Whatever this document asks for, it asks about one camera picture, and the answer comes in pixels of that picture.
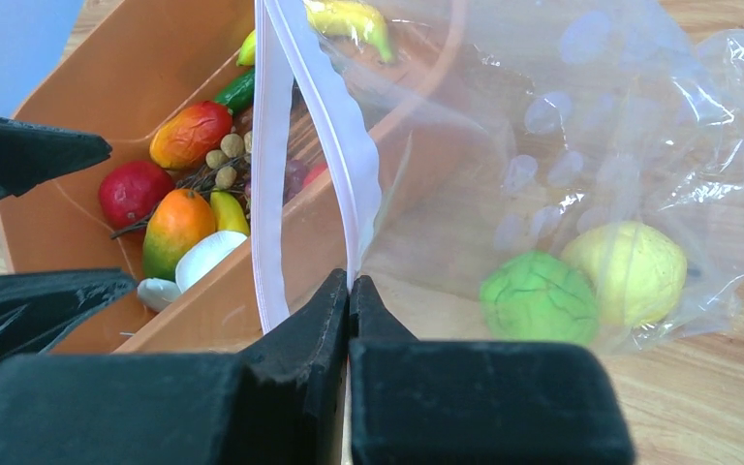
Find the white egg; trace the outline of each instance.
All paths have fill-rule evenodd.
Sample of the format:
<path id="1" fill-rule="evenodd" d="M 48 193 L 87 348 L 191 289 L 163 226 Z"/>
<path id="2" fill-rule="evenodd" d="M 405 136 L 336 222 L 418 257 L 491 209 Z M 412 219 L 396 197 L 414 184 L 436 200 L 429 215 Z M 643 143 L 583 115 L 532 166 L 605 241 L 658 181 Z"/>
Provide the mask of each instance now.
<path id="1" fill-rule="evenodd" d="M 175 268 L 175 283 L 186 293 L 215 265 L 244 243 L 246 235 L 235 231 L 218 231 L 190 249 Z"/>

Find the purple grape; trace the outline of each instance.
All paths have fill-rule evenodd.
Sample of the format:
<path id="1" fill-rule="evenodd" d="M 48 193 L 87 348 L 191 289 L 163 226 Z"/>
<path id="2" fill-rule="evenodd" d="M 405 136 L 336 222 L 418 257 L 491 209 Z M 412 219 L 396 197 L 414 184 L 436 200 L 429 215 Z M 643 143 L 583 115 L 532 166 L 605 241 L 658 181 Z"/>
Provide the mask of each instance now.
<path id="1" fill-rule="evenodd" d="M 294 196 L 303 190 L 303 180 L 309 169 L 300 160 L 290 160 L 287 162 L 286 179 L 284 179 L 284 203 L 289 202 Z"/>

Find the red apple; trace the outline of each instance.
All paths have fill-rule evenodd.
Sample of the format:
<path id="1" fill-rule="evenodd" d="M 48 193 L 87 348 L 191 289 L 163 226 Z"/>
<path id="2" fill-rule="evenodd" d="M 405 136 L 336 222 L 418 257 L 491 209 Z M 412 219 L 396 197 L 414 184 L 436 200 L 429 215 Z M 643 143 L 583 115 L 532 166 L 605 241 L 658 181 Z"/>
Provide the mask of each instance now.
<path id="1" fill-rule="evenodd" d="M 321 174 L 324 171 L 326 171 L 326 162 L 320 162 L 318 165 L 312 167 L 312 170 L 309 171 L 309 174 L 307 174 L 306 177 L 303 178 L 303 187 L 311 184 L 312 181 L 314 181 L 315 178 L 318 177 L 318 174 Z"/>
<path id="2" fill-rule="evenodd" d="M 129 162 L 101 181 L 98 202 L 109 225 L 120 230 L 152 212 L 173 189 L 172 176 L 155 163 L 149 160 Z"/>

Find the small round nut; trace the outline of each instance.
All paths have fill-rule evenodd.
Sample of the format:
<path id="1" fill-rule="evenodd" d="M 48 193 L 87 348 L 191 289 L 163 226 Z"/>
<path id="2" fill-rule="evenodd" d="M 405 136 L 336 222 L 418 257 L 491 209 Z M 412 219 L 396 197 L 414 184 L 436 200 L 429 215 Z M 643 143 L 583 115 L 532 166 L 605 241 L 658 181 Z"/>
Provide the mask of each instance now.
<path id="1" fill-rule="evenodd" d="M 217 148 L 215 150 L 210 150 L 209 153 L 206 154 L 206 165 L 213 170 L 218 170 L 223 167 L 229 160 L 229 157 L 227 157 L 224 151 L 218 150 Z"/>
<path id="2" fill-rule="evenodd" d="M 247 131 L 244 134 L 244 150 L 246 150 L 246 153 L 252 153 L 252 131 Z"/>
<path id="3" fill-rule="evenodd" d="M 233 167 L 223 167 L 215 173 L 215 187 L 218 189 L 229 189 L 238 178 L 238 171 Z"/>
<path id="4" fill-rule="evenodd" d="M 238 134 L 227 134 L 221 139 L 221 150 L 230 158 L 237 158 L 244 154 L 244 141 Z"/>

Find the dried twig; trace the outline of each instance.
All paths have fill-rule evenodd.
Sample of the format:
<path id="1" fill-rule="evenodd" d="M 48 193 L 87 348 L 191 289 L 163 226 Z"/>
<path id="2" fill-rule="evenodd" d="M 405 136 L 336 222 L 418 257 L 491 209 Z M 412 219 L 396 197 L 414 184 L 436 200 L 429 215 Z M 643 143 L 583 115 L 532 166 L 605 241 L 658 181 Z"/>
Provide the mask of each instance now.
<path id="1" fill-rule="evenodd" d="M 238 173 L 238 179 L 232 187 L 225 189 L 225 191 L 234 195 L 236 199 L 246 205 L 246 215 L 247 218 L 249 218 L 249 199 L 246 199 L 244 194 L 246 192 L 246 184 L 250 180 L 250 164 L 245 158 L 238 157 L 229 160 L 224 166 L 233 167 Z M 189 174 L 176 182 L 175 188 L 192 189 L 209 201 L 209 194 L 215 190 L 215 173 L 217 171 L 218 170 L 213 170 L 206 164 L 203 164 L 197 170 L 193 171 L 192 174 Z M 157 208 L 158 205 L 155 205 L 155 208 L 153 208 L 146 216 L 126 228 L 113 232 L 109 235 L 109 238 L 116 239 L 126 233 L 132 233 L 146 228 L 146 225 L 149 224 L 149 220 L 152 218 L 152 215 L 155 213 Z"/>

